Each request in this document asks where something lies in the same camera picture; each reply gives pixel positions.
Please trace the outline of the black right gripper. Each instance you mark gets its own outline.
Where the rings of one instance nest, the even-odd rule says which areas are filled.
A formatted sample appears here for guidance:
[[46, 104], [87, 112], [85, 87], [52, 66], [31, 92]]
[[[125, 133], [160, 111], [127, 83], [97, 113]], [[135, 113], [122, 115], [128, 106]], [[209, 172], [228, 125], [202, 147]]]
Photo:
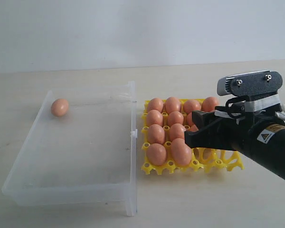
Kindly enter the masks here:
[[211, 148], [239, 152], [257, 152], [259, 150], [259, 118], [247, 114], [238, 119], [218, 116], [218, 111], [192, 111], [191, 118], [199, 129], [186, 131], [185, 143], [190, 148]]

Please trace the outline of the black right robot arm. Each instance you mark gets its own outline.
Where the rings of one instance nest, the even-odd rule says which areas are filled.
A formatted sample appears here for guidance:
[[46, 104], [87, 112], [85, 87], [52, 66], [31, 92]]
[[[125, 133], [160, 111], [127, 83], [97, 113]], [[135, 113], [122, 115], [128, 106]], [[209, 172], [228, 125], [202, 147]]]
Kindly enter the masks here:
[[285, 180], [285, 122], [265, 114], [224, 118], [194, 111], [198, 130], [186, 132], [190, 148], [238, 151]]

